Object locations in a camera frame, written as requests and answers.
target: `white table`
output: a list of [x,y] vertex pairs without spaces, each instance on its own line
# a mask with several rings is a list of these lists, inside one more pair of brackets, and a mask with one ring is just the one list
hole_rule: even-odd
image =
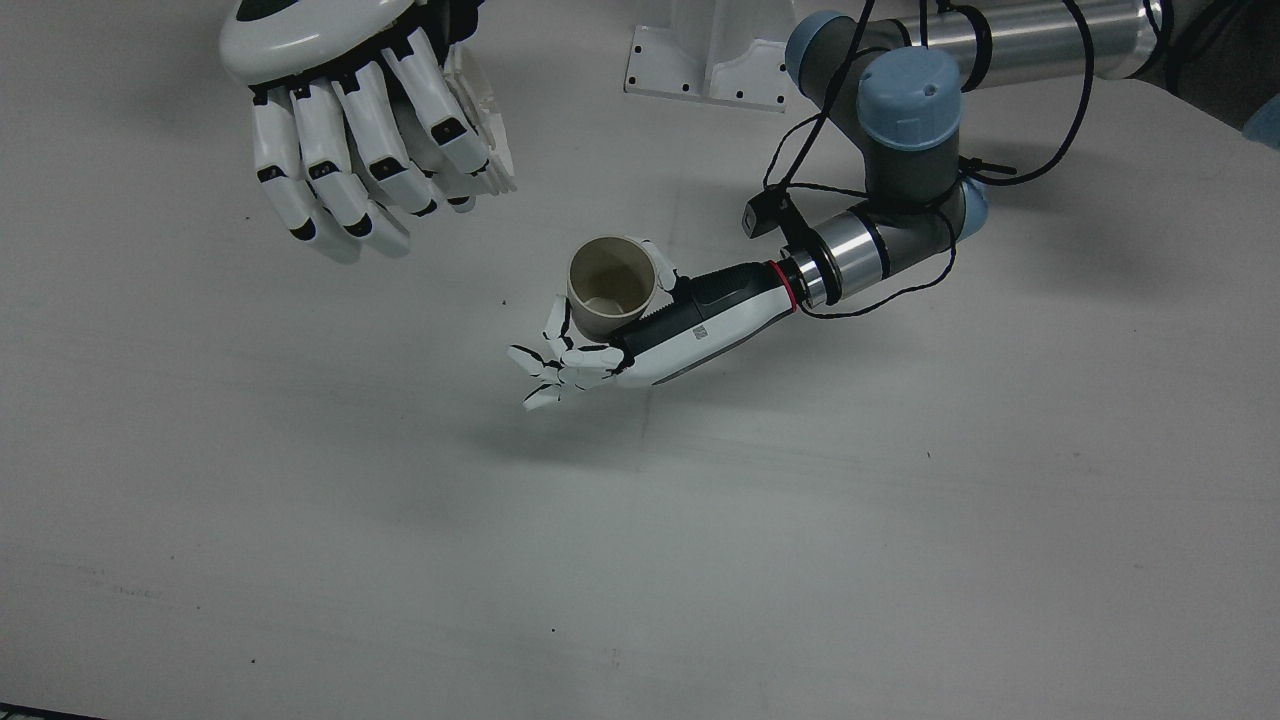
[[[1101,83],[940,287],[526,414],[503,348],[572,249],[776,256],[739,215],[812,105],[623,95],[631,4],[493,0],[520,191],[338,266],[253,181],[224,12],[0,12],[0,701],[1275,717],[1280,156]],[[974,94],[965,150],[1037,164],[1078,87]],[[804,174],[860,168],[832,132]]]

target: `silver metal cylinder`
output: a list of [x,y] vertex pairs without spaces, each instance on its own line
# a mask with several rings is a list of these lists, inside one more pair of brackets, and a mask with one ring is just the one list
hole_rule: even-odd
[[[1162,3],[1149,0],[1156,26]],[[1156,31],[1143,0],[1078,0],[1089,23],[1094,46],[1094,74],[1120,79],[1138,72],[1156,49]],[[982,9],[991,27],[991,64],[982,87],[1014,85],[1080,72],[1084,49],[1080,31],[1057,0],[1039,0]],[[918,17],[900,18],[913,45],[920,44]],[[928,18],[929,47],[946,50],[963,73],[973,70],[978,40],[969,18],[960,13]]]
[[[823,258],[788,247],[800,270],[810,307],[838,302],[856,292],[897,274],[951,246],[951,231],[961,232],[965,220],[965,195],[957,190],[938,208],[951,223],[936,213],[876,213],[865,204],[851,208],[818,224]],[[828,287],[820,263],[829,263],[838,287]]]

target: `metal bracket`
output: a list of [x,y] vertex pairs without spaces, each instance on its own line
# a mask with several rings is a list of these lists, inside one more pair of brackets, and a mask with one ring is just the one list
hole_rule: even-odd
[[626,92],[781,113],[792,0],[645,0]]

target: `robotic hand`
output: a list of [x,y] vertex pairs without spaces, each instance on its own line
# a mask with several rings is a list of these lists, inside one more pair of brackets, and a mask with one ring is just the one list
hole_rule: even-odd
[[257,179],[294,237],[338,263],[408,252],[388,210],[465,213],[513,190],[502,117],[460,45],[483,0],[241,0],[227,70],[253,91]]
[[671,302],[622,325],[603,345],[580,346],[570,336],[568,302],[557,295],[543,329],[550,357],[518,345],[507,348],[507,355],[540,383],[525,397],[526,410],[603,384],[635,388],[664,383],[739,346],[797,307],[795,287],[801,279],[790,260],[745,263],[689,278],[650,241],[640,245],[654,263],[658,287]]

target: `cup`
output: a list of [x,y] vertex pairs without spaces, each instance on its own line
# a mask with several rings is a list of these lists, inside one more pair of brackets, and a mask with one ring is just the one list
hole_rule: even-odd
[[591,341],[639,318],[653,296],[657,270],[640,242],[630,237],[588,241],[568,264],[568,307],[577,329]]

